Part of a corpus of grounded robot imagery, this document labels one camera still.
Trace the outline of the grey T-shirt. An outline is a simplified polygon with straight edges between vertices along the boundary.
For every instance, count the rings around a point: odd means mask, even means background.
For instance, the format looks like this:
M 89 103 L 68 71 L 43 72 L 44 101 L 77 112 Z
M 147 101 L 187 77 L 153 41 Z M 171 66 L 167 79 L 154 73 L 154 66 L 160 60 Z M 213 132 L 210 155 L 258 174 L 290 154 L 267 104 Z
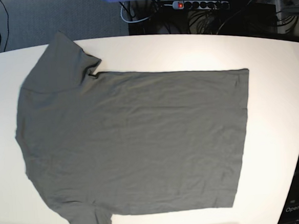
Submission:
M 23 82 L 16 141 L 28 179 L 70 224 L 230 208 L 249 70 L 96 72 L 57 33 Z

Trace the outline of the white power strip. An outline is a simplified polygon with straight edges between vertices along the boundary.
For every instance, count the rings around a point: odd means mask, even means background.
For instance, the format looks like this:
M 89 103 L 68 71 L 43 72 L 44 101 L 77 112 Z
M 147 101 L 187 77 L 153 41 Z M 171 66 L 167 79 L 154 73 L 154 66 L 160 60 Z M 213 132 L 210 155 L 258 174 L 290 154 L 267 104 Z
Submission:
M 173 1 L 170 7 L 175 10 L 229 10 L 227 1 Z

